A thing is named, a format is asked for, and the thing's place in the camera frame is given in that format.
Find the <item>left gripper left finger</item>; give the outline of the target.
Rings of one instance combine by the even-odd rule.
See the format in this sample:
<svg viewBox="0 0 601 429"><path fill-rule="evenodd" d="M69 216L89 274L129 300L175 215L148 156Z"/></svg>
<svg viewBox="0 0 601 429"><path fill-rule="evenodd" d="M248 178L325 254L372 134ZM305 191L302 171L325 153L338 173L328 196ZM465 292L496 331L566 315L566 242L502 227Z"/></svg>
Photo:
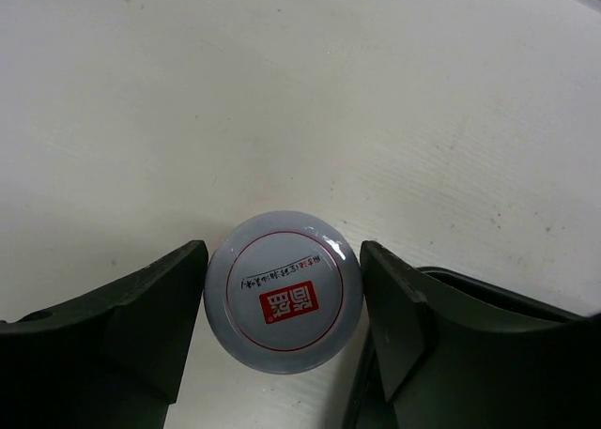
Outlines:
<svg viewBox="0 0 601 429"><path fill-rule="evenodd" d="M177 401L208 249L1 324L4 428L162 428Z"/></svg>

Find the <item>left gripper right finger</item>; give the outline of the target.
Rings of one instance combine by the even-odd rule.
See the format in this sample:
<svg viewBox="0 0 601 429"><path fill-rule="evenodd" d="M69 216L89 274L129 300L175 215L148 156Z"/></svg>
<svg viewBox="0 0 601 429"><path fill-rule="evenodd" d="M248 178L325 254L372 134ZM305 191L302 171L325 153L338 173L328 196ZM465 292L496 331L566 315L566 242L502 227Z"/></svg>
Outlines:
<svg viewBox="0 0 601 429"><path fill-rule="evenodd" d="M600 317L360 252L369 329L346 428L596 428Z"/></svg>

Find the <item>white lid dark jar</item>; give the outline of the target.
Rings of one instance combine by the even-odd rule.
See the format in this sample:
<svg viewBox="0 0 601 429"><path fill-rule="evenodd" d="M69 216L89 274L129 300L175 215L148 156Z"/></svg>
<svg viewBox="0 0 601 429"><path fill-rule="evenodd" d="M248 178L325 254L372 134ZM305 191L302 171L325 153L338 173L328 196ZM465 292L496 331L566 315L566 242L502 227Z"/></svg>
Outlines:
<svg viewBox="0 0 601 429"><path fill-rule="evenodd" d="M315 369L350 340L363 305L359 261L316 216L272 211L239 224L210 257L204 289L222 348L257 371Z"/></svg>

